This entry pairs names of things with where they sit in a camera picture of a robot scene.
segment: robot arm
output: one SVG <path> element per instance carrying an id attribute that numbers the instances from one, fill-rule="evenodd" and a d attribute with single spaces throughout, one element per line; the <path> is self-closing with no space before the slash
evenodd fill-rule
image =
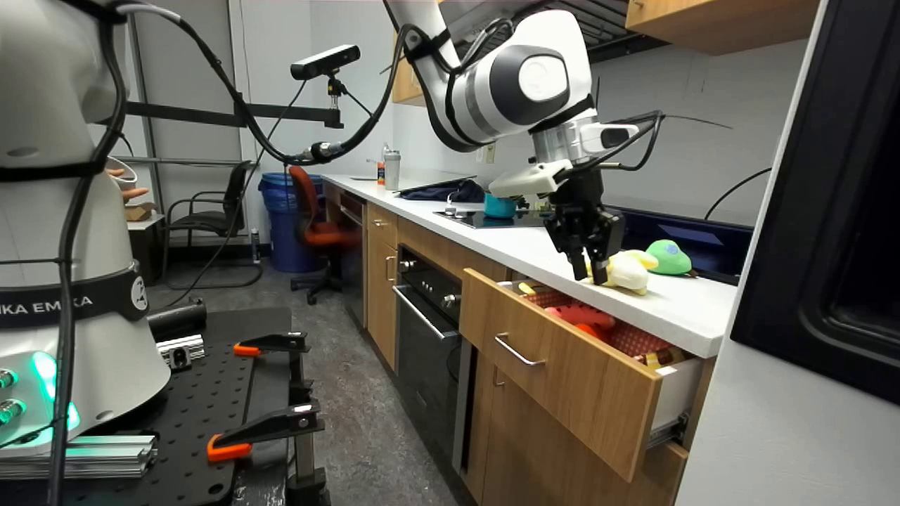
<path id="1" fill-rule="evenodd" d="M 493 22 L 459 60 L 430 0 L 386 0 L 414 65 L 434 131 L 459 152 L 530 131 L 532 167 L 490 185 L 494 197 L 548 199 L 547 227 L 573 276 L 606 282 L 603 261 L 620 251 L 620 217 L 603 204 L 603 159 L 641 138 L 639 123 L 603 123 L 592 102 L 592 62 L 569 12 Z"/>

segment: camera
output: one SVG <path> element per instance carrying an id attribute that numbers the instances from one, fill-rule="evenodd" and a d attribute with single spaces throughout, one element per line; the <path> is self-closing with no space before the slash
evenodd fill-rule
<path id="1" fill-rule="evenodd" d="M 338 48 L 329 48 L 329 51 L 320 51 L 309 60 L 299 60 L 289 65 L 289 77 L 292 78 L 314 78 L 314 77 L 324 77 L 324 72 L 333 72 L 350 62 L 357 62 L 359 60 L 359 48 L 357 46 L 338 46 Z"/>

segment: oven handle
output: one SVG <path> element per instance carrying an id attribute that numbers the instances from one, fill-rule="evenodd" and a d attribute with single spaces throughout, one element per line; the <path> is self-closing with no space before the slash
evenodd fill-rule
<path id="1" fill-rule="evenodd" d="M 448 341 L 448 338 L 459 338 L 459 332 L 441 332 L 435 330 L 427 315 L 403 293 L 403 285 L 393 285 L 392 287 L 396 293 L 396 299 L 438 338 L 438 341 Z"/>

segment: drawer handle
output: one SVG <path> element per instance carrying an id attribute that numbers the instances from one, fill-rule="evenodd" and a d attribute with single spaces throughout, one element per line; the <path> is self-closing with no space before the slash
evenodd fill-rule
<path id="1" fill-rule="evenodd" d="M 506 338 L 510 338 L 510 334 L 502 332 L 502 334 L 494 334 L 494 344 L 497 344 L 502 348 L 506 348 L 516 359 L 521 359 L 525 369 L 547 366 L 547 359 L 530 359 L 525 355 L 521 355 L 518 348 L 511 348 L 511 344 L 510 344 Z"/>

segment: white machine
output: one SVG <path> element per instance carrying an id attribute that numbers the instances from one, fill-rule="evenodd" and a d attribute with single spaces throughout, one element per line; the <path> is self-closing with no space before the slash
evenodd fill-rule
<path id="1" fill-rule="evenodd" d="M 548 233 L 584 278 L 583 251 L 599 268 L 617 227 L 599 199 L 599 168 L 635 138 L 656 134 L 658 119 L 597 119 L 592 62 L 569 12 L 494 22 L 459 55 L 435 3 L 386 5 L 426 86 L 434 130 L 449 150 L 532 131 L 534 162 L 497 181 L 493 195 L 547 197 L 554 204 Z M 133 273 L 122 195 L 99 175 L 112 144 L 97 150 L 87 130 L 108 119 L 109 130 L 122 126 L 123 91 L 109 48 L 112 26 L 126 13 L 160 13 L 192 34 L 174 12 L 149 3 L 0 0 L 0 463 L 47 459 L 60 415 L 68 414 L 68 439 L 75 439 L 153 398 L 168 379 L 144 324 L 146 296 Z M 302 155 L 277 152 L 255 122 L 250 130 L 278 159 L 309 167 L 354 150 L 378 115 L 352 141 Z M 71 408 L 54 415 L 57 386 L 68 379 Z"/>

